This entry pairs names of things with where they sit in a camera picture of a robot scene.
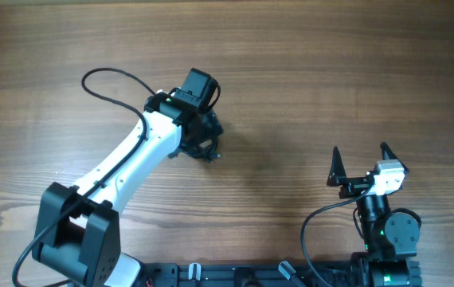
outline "black bracket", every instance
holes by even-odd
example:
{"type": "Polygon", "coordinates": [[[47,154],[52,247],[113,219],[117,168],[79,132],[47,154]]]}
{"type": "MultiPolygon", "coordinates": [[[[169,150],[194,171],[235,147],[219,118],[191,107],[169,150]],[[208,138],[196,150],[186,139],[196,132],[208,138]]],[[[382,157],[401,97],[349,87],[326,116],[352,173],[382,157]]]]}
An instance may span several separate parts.
{"type": "MultiPolygon", "coordinates": [[[[69,204],[81,200],[76,188],[52,183],[41,196],[37,236],[69,204]]],[[[85,228],[61,220],[33,249],[33,258],[84,286],[103,286],[121,253],[119,214],[110,202],[85,199],[70,217],[88,216],[85,228]]]]}
{"type": "Polygon", "coordinates": [[[182,126],[179,148],[169,157],[175,157],[181,151],[209,161],[219,157],[216,153],[217,138],[224,129],[212,107],[208,107],[217,87],[217,81],[209,74],[191,69],[182,88],[173,88],[169,94],[160,92],[147,100],[145,111],[160,112],[169,116],[174,124],[182,126]]]}
{"type": "MultiPolygon", "coordinates": [[[[381,145],[382,158],[397,159],[398,157],[392,152],[386,142],[382,142],[381,145]]],[[[401,162],[404,173],[409,173],[409,169],[401,162]]],[[[342,157],[338,147],[333,148],[333,156],[331,159],[330,174],[326,185],[329,187],[340,187],[339,197],[341,199],[353,198],[360,195],[363,191],[366,191],[374,184],[374,171],[369,171],[364,177],[348,178],[344,164],[342,163],[342,157]]]]}

